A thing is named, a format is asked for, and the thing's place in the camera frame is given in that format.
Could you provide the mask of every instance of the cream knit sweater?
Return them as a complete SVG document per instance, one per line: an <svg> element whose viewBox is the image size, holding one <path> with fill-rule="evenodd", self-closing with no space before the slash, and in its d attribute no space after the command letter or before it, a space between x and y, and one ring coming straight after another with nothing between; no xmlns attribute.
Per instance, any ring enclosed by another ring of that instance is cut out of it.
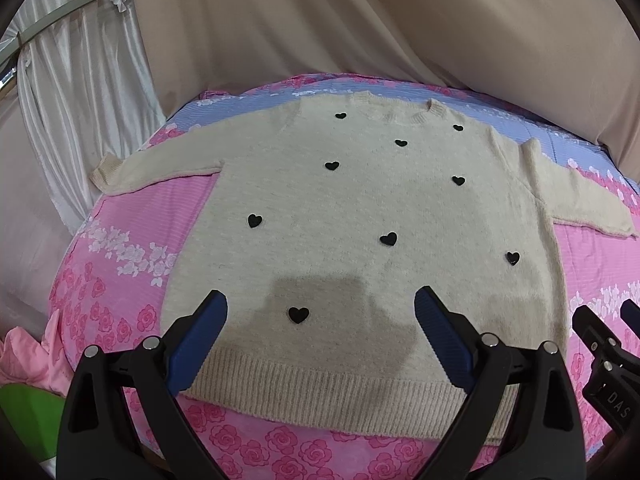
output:
<svg viewBox="0 0 640 480"><path fill-rule="evenodd" d="M519 146L437 101L369 92L302 98L123 162L108 156L92 179L120 194L219 171L172 272L162 329L220 290L228 321L188 393L304 426L442 437L464 394L415 320L416 290L431 285L507 344L564 348L552 222L636 234L616 196L548 160L537 140ZM262 222L250 227L250 215ZM389 232L394 245L380 241ZM292 322L291 307L308 317ZM512 402L513 392L491 438Z"/></svg>

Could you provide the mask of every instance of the green object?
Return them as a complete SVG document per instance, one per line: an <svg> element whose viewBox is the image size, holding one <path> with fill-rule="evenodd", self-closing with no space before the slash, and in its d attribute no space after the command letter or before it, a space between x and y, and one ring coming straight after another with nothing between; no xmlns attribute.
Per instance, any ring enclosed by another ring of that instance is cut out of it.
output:
<svg viewBox="0 0 640 480"><path fill-rule="evenodd" d="M25 384L0 388L0 408L37 462L56 455L65 399Z"/></svg>

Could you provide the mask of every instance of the bed sheet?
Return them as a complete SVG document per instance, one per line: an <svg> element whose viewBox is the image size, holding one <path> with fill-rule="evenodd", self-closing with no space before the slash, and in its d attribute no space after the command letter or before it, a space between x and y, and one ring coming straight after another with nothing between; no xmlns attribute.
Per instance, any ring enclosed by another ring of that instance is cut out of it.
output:
<svg viewBox="0 0 640 480"><path fill-rule="evenodd" d="M640 195L599 147L513 105L473 92L395 82L357 75L302 75L231 96L205 92L185 105L149 140L153 146L234 115L273 107L318 92L369 90L411 101L436 98L487 122L518 142L535 136L544 152L562 165L617 194L633 211L640 229ZM177 255L218 176L192 176L161 182L132 194L103 197L78 231L54 282L50 308L62 310L60 331L75 367L86 345L106 351L129 349L159 333L159 313ZM626 298L640 303L640 240L618 240L587 228L556 226L566 274L568 323L587 303L605 319L631 352L640 342L619 319ZM586 444L598 446L608 428L580 396L590 372L589 352L572 334L567 366L578 391ZM127 391L142 441L158 450L134 390ZM436 446L433 441L357 436L241 415L180 396L191 426L231 480L339 478L385 480L413 475ZM492 459L487 447L478 465Z"/></svg>

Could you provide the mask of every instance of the beige curtain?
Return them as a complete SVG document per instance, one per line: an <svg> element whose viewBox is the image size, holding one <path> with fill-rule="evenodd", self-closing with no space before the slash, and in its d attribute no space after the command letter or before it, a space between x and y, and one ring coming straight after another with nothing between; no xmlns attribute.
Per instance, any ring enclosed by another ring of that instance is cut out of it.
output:
<svg viewBox="0 0 640 480"><path fill-rule="evenodd" d="M640 180L640 41L615 0L135 0L166 114L304 72L469 87Z"/></svg>

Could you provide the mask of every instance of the sweater sleeve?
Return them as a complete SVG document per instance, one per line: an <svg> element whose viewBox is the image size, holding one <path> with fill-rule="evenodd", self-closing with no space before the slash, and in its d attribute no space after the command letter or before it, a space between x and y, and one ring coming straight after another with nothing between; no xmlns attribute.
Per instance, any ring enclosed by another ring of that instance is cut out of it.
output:
<svg viewBox="0 0 640 480"><path fill-rule="evenodd" d="M541 200L555 222L587 226L607 235L638 236L631 212L624 203L573 168L564 168L542 153L540 142L521 145L493 131L507 165Z"/></svg>
<svg viewBox="0 0 640 480"><path fill-rule="evenodd" d="M106 195L130 193L179 176L219 173L224 161L268 144L300 109L292 101L233 117L135 152L105 155L89 178Z"/></svg>

